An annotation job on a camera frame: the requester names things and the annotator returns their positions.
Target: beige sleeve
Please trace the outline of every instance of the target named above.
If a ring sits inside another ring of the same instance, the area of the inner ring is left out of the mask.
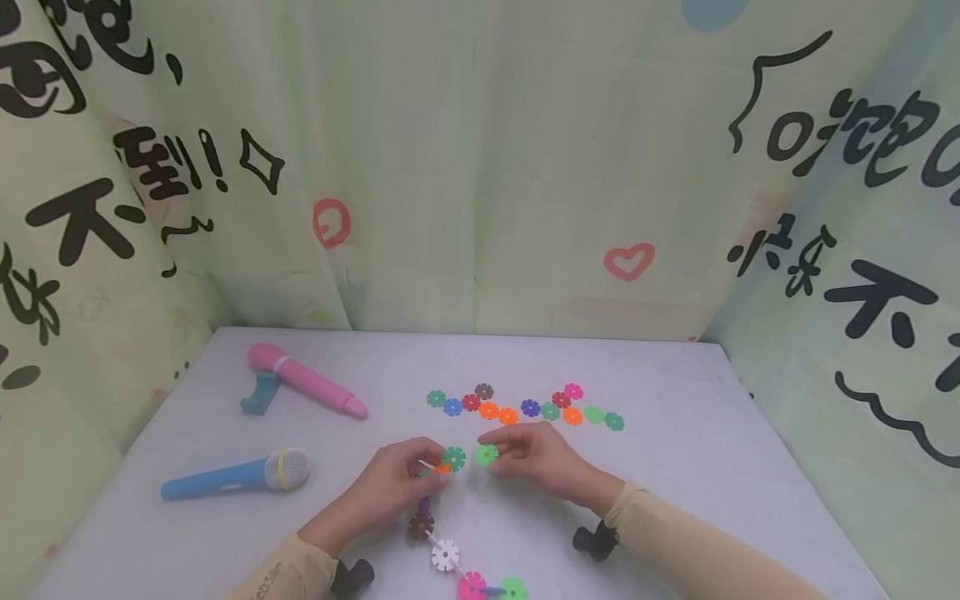
[[[330,590],[337,561],[297,534],[283,539],[227,600],[315,600]]]
[[[683,600],[826,600],[783,565],[632,483],[604,522]]]

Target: black clip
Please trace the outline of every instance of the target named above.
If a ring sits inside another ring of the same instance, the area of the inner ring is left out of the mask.
[[[337,561],[337,574],[330,585],[330,593],[338,600],[352,600],[373,583],[374,576],[373,567],[363,559],[354,563],[353,568],[347,568],[343,561]]]
[[[580,527],[573,534],[573,547],[578,552],[589,554],[598,563],[604,562],[619,543],[616,531],[604,525],[602,520],[595,533],[591,533],[586,527]]]

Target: exclamation mark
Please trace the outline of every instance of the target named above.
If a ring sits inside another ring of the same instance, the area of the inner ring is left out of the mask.
[[[224,169],[220,166],[220,158],[217,157],[217,147],[213,144],[213,136],[207,130],[200,130],[200,143],[204,146],[206,161],[210,163],[210,171],[217,176],[217,189],[221,192],[229,190],[227,182],[220,178],[224,176]]]

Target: pink toy microphone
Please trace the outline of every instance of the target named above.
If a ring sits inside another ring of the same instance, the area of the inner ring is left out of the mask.
[[[297,388],[338,413],[347,413],[358,419],[367,418],[367,407],[353,394],[298,363],[276,346],[254,344],[247,350],[247,360],[255,369],[275,372],[283,383]]]

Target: chain of snowflake blocks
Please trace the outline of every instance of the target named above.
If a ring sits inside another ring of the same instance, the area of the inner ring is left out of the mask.
[[[473,459],[482,467],[487,467],[497,459],[499,453],[495,445],[481,445],[473,453]],[[467,463],[467,454],[459,446],[452,445],[444,451],[441,463],[434,471],[457,472]],[[428,474],[429,470],[420,473],[420,477]],[[441,572],[450,572],[456,569],[461,577],[457,583],[458,600],[488,600],[499,598],[502,600],[527,600],[529,594],[523,582],[516,577],[505,577],[498,587],[488,586],[483,576],[476,571],[465,571],[460,566],[460,548],[453,540],[438,540],[433,535],[436,521],[430,515],[430,497],[420,499],[417,512],[410,517],[407,534],[416,541],[430,540],[433,550],[430,553],[431,562]]]

